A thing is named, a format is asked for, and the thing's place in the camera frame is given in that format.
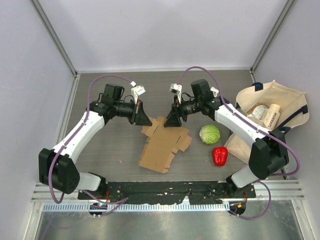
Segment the cylindrical container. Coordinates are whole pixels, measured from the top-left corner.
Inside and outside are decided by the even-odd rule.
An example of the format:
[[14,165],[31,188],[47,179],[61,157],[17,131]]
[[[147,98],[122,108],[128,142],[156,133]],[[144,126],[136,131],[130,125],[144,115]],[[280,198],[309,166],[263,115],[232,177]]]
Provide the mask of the cylindrical container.
[[280,106],[277,104],[271,104],[268,109],[264,110],[261,120],[268,129],[273,130],[275,128],[280,117],[279,110]]

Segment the gray table surface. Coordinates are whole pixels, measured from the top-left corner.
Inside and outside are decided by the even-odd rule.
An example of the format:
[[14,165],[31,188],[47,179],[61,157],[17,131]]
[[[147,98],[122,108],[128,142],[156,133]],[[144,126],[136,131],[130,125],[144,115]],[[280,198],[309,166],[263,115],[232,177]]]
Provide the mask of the gray table surface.
[[[237,93],[252,84],[248,70],[212,72],[220,83],[224,97],[232,104],[236,100]],[[67,132],[81,119],[86,109],[89,85],[101,74],[81,74]],[[153,118],[168,115],[174,97],[169,92],[170,84],[176,83],[181,74],[181,71],[120,73],[145,87],[146,93],[141,95],[140,99],[143,101],[146,114]],[[192,95],[190,83],[198,79],[206,79],[210,85],[216,86],[207,73],[196,70],[190,71],[185,76],[182,81],[183,91]],[[130,94],[131,85],[122,79],[109,77],[101,79],[94,85],[91,91],[92,101],[104,91],[106,83],[121,84],[125,87],[124,96]],[[204,144],[199,137],[201,127],[208,124],[214,124],[220,130],[221,138],[214,145]],[[183,126],[190,129],[192,142],[185,152],[179,151],[176,154],[168,173],[158,173],[138,165],[147,137],[141,133],[141,126],[130,125],[123,117],[115,117],[91,139],[80,154],[76,166],[81,172],[99,174],[106,177],[107,181],[200,181],[225,180],[245,165],[229,154],[225,166],[214,166],[212,150],[223,146],[230,134],[229,129],[223,125],[197,113],[190,115]]]

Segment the white wall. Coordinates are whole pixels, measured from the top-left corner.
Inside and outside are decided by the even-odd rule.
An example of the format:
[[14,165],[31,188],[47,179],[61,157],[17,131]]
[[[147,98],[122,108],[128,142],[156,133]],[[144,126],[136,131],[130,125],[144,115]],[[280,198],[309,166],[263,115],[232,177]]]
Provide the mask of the white wall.
[[286,0],[40,0],[80,71],[251,67]]
[[72,75],[28,0],[0,1],[0,234],[20,240]]
[[301,158],[299,179],[317,228],[320,227],[320,1],[298,0],[257,70],[260,82],[275,79],[307,92],[309,121],[287,134]]

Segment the black bag strap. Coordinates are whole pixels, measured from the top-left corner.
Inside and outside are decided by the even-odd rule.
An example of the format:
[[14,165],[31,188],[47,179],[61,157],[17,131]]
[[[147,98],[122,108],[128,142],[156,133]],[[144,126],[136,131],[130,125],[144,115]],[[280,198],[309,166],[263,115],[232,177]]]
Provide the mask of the black bag strap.
[[293,119],[295,116],[297,116],[299,113],[302,114],[306,114],[308,113],[308,106],[304,105],[302,106],[300,109],[298,109],[297,111],[295,111],[294,113],[292,113],[286,120],[284,120],[279,126],[278,128],[282,128],[283,126],[285,126],[291,119]]
[[239,105],[239,103],[235,103],[235,109],[240,109],[241,107],[240,107],[240,105]]
[[286,135],[289,130],[291,129],[291,127],[289,126],[278,126],[277,129],[279,129],[281,132],[283,132],[284,135]]
[[261,82],[254,82],[251,86],[254,86],[254,91],[260,91],[264,89],[264,85]]

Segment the cable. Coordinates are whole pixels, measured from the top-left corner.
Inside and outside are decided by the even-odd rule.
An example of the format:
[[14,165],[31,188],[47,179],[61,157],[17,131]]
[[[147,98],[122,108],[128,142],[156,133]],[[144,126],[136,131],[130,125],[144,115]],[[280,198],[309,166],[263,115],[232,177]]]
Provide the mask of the cable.
[[107,205],[112,205],[112,204],[120,204],[122,203],[122,201],[125,199],[125,200],[128,200],[128,198],[124,198],[122,200],[119,200],[119,201],[114,201],[114,202],[107,202],[107,201],[101,201],[99,198],[96,198],[95,196],[93,196],[90,192],[88,192],[87,190],[82,190],[82,192],[84,192],[85,194],[87,194],[90,198],[98,201],[99,203],[102,203],[102,204],[107,204]]
[[103,95],[103,93],[99,93],[97,102],[100,102],[100,98],[101,98],[102,95]]
[[194,98],[195,98],[195,96],[191,96],[191,95],[188,94],[187,92],[183,92],[183,93],[181,94],[181,96],[182,96],[183,94],[187,95],[187,96],[188,96],[189,98],[191,98],[191,99],[194,99]]
[[121,93],[121,96],[120,96],[120,99],[122,99],[122,96],[124,95],[124,93],[125,93],[125,90],[123,89],[122,93]]
[[134,96],[132,96],[132,95],[127,95],[127,96],[125,96],[124,99],[123,99],[124,102],[126,101],[126,98],[127,98],[127,97],[131,97],[131,98],[132,98],[132,101],[135,99]]
[[88,89],[88,96],[87,96],[87,102],[86,102],[86,115],[84,117],[83,123],[74,131],[74,133],[69,137],[69,139],[67,139],[65,141],[64,145],[58,150],[58,152],[54,156],[54,158],[51,162],[50,168],[49,168],[49,174],[48,174],[49,189],[50,189],[51,197],[56,204],[60,204],[62,202],[62,200],[64,199],[64,196],[65,196],[65,193],[64,192],[62,193],[61,198],[59,200],[57,199],[57,197],[55,195],[54,187],[52,184],[52,173],[54,171],[54,166],[55,166],[57,159],[60,156],[61,152],[67,147],[67,145],[70,143],[70,141],[77,135],[77,133],[82,129],[82,127],[85,125],[85,123],[88,120],[89,113],[90,113],[90,95],[91,95],[91,89],[92,89],[93,85],[96,83],[96,81],[98,81],[102,78],[108,78],[108,77],[123,79],[123,80],[126,80],[130,84],[133,82],[132,80],[130,80],[124,76],[119,76],[119,75],[114,75],[114,74],[101,75],[91,82],[89,89]]
[[[127,200],[128,200],[128,198],[124,198],[123,200],[121,200],[122,202],[119,203],[118,206],[116,206],[115,208],[113,208],[113,209],[110,210],[110,211],[107,211],[107,212],[105,212],[105,213],[102,213],[102,214],[100,215],[100,217],[104,217],[104,216],[107,216],[107,215],[113,213],[113,212],[114,212],[115,210],[117,210],[122,204],[124,204]],[[71,225],[69,225],[69,226],[56,226],[56,225],[54,225],[54,224],[52,223],[53,220],[54,220],[54,218],[52,217],[52,218],[49,220],[47,226],[45,227],[45,229],[44,229],[44,231],[43,231],[43,234],[42,234],[42,236],[41,236],[41,240],[43,240],[44,237],[46,236],[47,231],[48,231],[48,229],[49,229],[49,226],[52,226],[54,229],[65,230],[65,229],[73,228],[74,226],[82,223],[83,221],[85,221],[85,220],[87,220],[87,219],[89,219],[89,218],[91,218],[90,215],[87,216],[87,217],[84,217],[83,219],[81,219],[81,220],[77,221],[76,223],[71,224]]]
[[247,204],[247,202],[248,202],[248,195],[247,195],[247,191],[246,191],[246,190],[244,190],[243,196],[244,196],[244,198],[245,198],[244,204]]
[[262,182],[262,181],[260,181],[260,180],[255,181],[255,183],[260,183],[260,184],[262,184],[262,185],[265,187],[265,189],[267,190],[267,192],[268,192],[269,201],[268,201],[268,205],[266,206],[266,209],[264,210],[264,212],[261,213],[259,216],[242,216],[242,215],[238,215],[238,214],[236,213],[237,210],[235,210],[235,211],[231,211],[231,210],[230,210],[230,211],[229,211],[230,213],[232,213],[233,215],[235,215],[235,216],[237,216],[237,217],[239,217],[239,218],[241,218],[241,219],[246,219],[246,220],[259,219],[259,218],[263,217],[263,216],[267,213],[267,211],[269,210],[270,205],[271,205],[271,192],[270,192],[270,189],[268,188],[268,186],[267,186],[264,182]]
[[[180,79],[179,79],[179,81],[177,82],[177,84],[178,84],[178,85],[180,84],[182,78],[183,78],[183,77],[185,76],[185,74],[186,74],[189,70],[191,70],[191,69],[200,69],[200,70],[203,70],[203,71],[205,71],[207,74],[209,74],[209,75],[212,77],[212,79],[215,81],[215,84],[216,84],[216,86],[217,86],[217,88],[218,88],[218,90],[219,90],[219,94],[220,94],[221,101],[222,101],[223,105],[225,105],[225,107],[226,107],[231,113],[233,113],[233,110],[228,106],[228,104],[226,103],[226,101],[225,101],[225,99],[224,99],[224,96],[223,96],[223,94],[222,94],[222,91],[221,91],[221,88],[220,88],[220,86],[219,86],[218,81],[216,80],[216,78],[215,78],[207,69],[205,69],[205,68],[203,68],[203,67],[201,67],[201,66],[191,66],[191,67],[187,68],[187,69],[184,71],[184,73],[183,73],[182,76],[180,77]],[[272,174],[272,176],[291,176],[291,175],[296,174],[296,173],[300,170],[300,159],[299,159],[298,155],[295,153],[295,151],[294,151],[291,147],[289,147],[286,143],[284,143],[283,141],[279,140],[278,138],[272,136],[271,134],[269,134],[269,133],[267,133],[267,132],[265,132],[265,131],[263,131],[263,130],[260,130],[260,129],[258,130],[258,128],[257,128],[256,126],[254,126],[254,125],[251,124],[249,121],[247,121],[245,118],[243,118],[243,116],[242,116],[241,114],[238,114],[238,113],[235,112],[234,115],[236,115],[241,121],[243,121],[244,123],[246,123],[246,124],[247,124],[248,126],[250,126],[252,129],[258,131],[259,133],[267,136],[268,138],[270,138],[270,139],[276,141],[277,143],[279,143],[280,145],[284,146],[284,147],[285,147],[286,149],[288,149],[289,152],[293,155],[293,157],[294,157],[294,159],[295,159],[295,161],[296,161],[296,169],[295,169],[294,171],[292,171],[292,172],[285,173],[285,174],[283,174],[283,173],[274,173],[274,174]]]

